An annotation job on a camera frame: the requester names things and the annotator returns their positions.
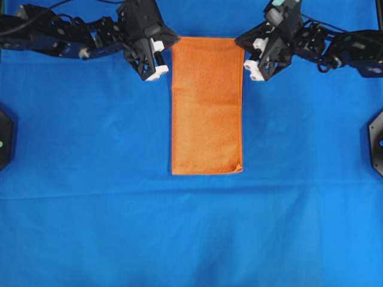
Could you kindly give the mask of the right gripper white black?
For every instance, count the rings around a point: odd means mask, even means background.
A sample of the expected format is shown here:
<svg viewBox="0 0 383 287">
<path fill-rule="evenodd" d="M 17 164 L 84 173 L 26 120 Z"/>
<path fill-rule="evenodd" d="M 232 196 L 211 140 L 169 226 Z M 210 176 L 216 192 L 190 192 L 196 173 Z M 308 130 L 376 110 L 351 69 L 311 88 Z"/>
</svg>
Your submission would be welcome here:
<svg viewBox="0 0 383 287">
<path fill-rule="evenodd" d="M 265 19 L 235 39 L 235 44 L 250 54 L 250 58 L 244 62 L 244 68 L 250 72 L 251 80 L 268 81 L 291 65 L 291 46 L 297 31 L 283 31 Z"/>
</svg>

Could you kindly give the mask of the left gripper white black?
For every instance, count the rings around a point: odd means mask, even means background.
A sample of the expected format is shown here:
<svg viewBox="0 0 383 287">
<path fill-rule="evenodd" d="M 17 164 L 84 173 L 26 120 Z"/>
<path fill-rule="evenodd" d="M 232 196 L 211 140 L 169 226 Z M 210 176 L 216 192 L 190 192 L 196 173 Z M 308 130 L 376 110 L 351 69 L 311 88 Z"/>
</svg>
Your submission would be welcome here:
<svg viewBox="0 0 383 287">
<path fill-rule="evenodd" d="M 156 1 L 124 1 L 117 10 L 124 29 L 124 58 L 143 81 L 158 80 L 169 72 L 162 52 L 180 36 L 169 28 Z"/>
</svg>

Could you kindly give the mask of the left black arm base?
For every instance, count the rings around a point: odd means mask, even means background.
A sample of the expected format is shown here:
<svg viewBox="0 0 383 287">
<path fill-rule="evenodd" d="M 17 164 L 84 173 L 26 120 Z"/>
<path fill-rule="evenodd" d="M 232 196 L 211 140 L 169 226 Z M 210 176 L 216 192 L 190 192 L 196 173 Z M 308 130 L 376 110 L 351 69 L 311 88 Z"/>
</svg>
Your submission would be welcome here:
<svg viewBox="0 0 383 287">
<path fill-rule="evenodd" d="M 1 171 L 14 157 L 15 124 L 11 113 L 1 106 Z"/>
</svg>

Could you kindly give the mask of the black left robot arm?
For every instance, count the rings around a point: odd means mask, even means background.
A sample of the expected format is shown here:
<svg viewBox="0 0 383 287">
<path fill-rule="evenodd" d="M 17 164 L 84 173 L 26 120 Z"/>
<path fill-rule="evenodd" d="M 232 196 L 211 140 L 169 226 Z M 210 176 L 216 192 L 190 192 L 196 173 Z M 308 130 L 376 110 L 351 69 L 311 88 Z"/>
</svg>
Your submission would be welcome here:
<svg viewBox="0 0 383 287">
<path fill-rule="evenodd" d="M 163 21 L 156 1 L 118 1 L 117 19 L 85 22 L 56 14 L 52 7 L 21 5 L 1 14 L 1 48 L 51 57 L 91 60 L 118 52 L 143 81 L 158 80 L 169 68 L 162 53 L 180 36 Z"/>
</svg>

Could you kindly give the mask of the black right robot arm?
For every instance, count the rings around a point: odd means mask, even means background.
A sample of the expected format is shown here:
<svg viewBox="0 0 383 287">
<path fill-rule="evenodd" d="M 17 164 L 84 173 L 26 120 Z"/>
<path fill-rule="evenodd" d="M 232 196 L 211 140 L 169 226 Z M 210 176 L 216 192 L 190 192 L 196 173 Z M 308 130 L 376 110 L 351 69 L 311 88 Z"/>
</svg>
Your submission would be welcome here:
<svg viewBox="0 0 383 287">
<path fill-rule="evenodd" d="M 364 78 L 382 77 L 382 32 L 335 32 L 323 22 L 303 21 L 300 12 L 271 9 L 266 20 L 235 39 L 250 54 L 244 67 L 253 81 L 268 81 L 289 67 L 294 56 L 321 73 L 350 66 Z"/>
</svg>

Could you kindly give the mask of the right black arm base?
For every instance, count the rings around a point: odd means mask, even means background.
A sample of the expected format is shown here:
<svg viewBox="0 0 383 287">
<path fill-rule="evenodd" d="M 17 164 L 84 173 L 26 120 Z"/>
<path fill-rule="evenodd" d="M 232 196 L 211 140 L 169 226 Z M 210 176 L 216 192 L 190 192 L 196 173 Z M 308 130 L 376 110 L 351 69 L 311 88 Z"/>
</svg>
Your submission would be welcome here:
<svg viewBox="0 0 383 287">
<path fill-rule="evenodd" d="M 371 165 L 382 176 L 382 111 L 372 118 L 368 131 Z"/>
</svg>

